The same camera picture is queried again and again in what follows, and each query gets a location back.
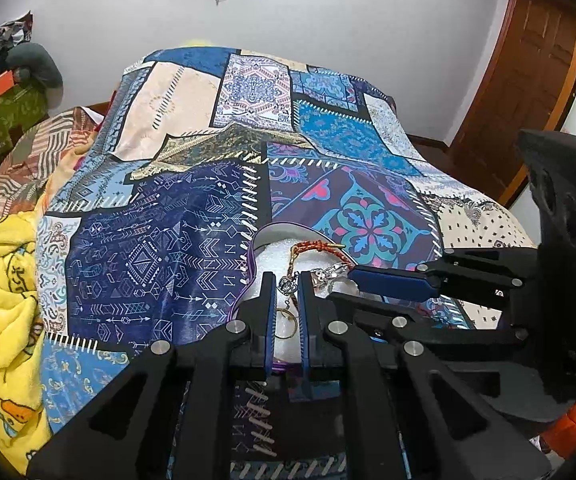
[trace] beige fabric patch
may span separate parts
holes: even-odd
[[[124,161],[154,158],[165,136],[209,133],[219,79],[175,63],[158,62],[136,95],[113,152]]]
[[[301,63],[299,61],[291,61],[289,59],[283,59],[282,57],[278,56],[270,56],[268,54],[261,54],[260,52],[255,52],[254,50],[242,50],[241,56],[263,56],[268,57],[270,59],[274,59],[276,62],[284,64],[290,70],[299,70],[300,72],[307,72],[308,66],[305,63]]]
[[[535,247],[519,221],[496,202],[422,196],[439,218],[444,247]]]
[[[463,310],[477,330],[494,330],[501,317],[501,311],[461,300]]]

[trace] silver charm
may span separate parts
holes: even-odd
[[[297,291],[297,273],[295,272],[291,278],[282,276],[277,285],[277,290],[284,296],[289,296]]]
[[[334,264],[330,267],[325,267],[325,269],[312,269],[310,275],[312,277],[312,285],[315,290],[323,290],[327,287],[330,282],[333,282],[337,278],[346,276],[348,272],[348,265],[342,262]]]

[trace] patchwork bedspread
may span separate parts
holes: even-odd
[[[426,162],[394,100],[366,80],[233,48],[154,52],[125,70],[97,139],[38,225],[52,431],[126,355],[225,322],[252,279],[247,245],[272,221],[315,229],[375,267],[414,269],[445,247],[532,245],[507,210]],[[452,328],[494,328],[498,315],[450,298],[409,306]],[[338,400],[280,404],[269,388],[237,388],[233,478],[344,478]],[[287,414],[307,417],[318,402],[330,426],[308,447],[309,430]],[[270,413],[263,428],[251,403]]]

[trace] wooden door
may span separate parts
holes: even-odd
[[[546,129],[557,102],[567,102],[572,85],[567,96],[562,91],[576,79],[575,47],[575,4],[510,0],[490,66],[450,147],[465,184],[496,200],[508,195],[522,168],[517,134]]]

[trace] pile of clothes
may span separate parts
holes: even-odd
[[[33,15],[24,16],[0,25],[0,75],[12,70],[15,82],[33,76],[46,88],[63,85],[62,75],[48,52],[39,44],[30,43]]]

